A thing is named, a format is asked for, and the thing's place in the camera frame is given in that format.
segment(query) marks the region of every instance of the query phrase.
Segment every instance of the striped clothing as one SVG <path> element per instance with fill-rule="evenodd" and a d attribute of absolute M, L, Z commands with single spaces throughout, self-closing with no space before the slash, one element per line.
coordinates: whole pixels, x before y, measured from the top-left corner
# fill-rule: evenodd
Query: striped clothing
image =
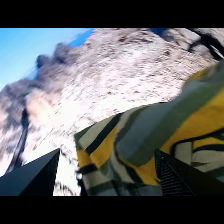
<path fill-rule="evenodd" d="M 193 74 L 167 103 L 134 108 L 75 134 L 88 195 L 161 195 L 160 149 L 224 182 L 224 62 Z"/>

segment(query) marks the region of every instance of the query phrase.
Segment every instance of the blue sky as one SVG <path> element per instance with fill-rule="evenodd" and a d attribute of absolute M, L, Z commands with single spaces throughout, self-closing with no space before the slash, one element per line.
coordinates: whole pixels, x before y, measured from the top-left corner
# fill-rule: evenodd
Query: blue sky
<path fill-rule="evenodd" d="M 57 43 L 77 47 L 91 32 L 85 28 L 0 28 L 0 89 L 27 76 L 37 56 L 51 56 Z"/>

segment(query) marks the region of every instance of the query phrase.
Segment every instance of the mountain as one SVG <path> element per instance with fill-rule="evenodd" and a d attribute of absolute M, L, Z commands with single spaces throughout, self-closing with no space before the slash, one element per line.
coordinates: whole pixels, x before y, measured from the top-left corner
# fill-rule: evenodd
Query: mountain
<path fill-rule="evenodd" d="M 0 92 L 0 175 L 20 138 L 26 108 L 23 164 L 61 148 L 54 195 L 79 195 L 74 133 L 133 107 L 173 99 L 190 74 L 213 63 L 208 53 L 188 53 L 143 28 L 98 28 L 81 47 L 58 44 L 52 57 L 37 58 L 35 79 Z"/>

